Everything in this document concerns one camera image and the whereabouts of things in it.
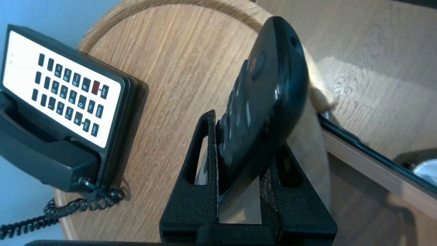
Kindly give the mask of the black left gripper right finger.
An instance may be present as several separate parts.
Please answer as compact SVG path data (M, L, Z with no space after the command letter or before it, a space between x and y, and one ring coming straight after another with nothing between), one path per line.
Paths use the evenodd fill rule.
M332 245L337 224L288 146L260 177L259 235L267 245Z

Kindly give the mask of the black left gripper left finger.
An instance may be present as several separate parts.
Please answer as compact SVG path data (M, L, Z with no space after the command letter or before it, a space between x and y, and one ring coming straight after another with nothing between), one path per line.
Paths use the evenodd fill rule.
M195 243L200 227L219 221L219 171L215 134L215 111L204 113L198 120L180 174L160 219L163 243ZM207 144L205 185L196 185L195 177L203 139Z

